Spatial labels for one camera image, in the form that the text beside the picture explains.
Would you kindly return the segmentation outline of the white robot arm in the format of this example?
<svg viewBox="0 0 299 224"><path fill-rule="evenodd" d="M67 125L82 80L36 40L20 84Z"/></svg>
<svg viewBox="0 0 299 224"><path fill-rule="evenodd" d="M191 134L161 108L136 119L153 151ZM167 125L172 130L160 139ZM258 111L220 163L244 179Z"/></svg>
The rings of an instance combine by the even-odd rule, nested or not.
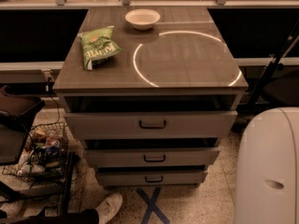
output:
<svg viewBox="0 0 299 224"><path fill-rule="evenodd" d="M234 224L299 224L299 108L274 108L243 132Z"/></svg>

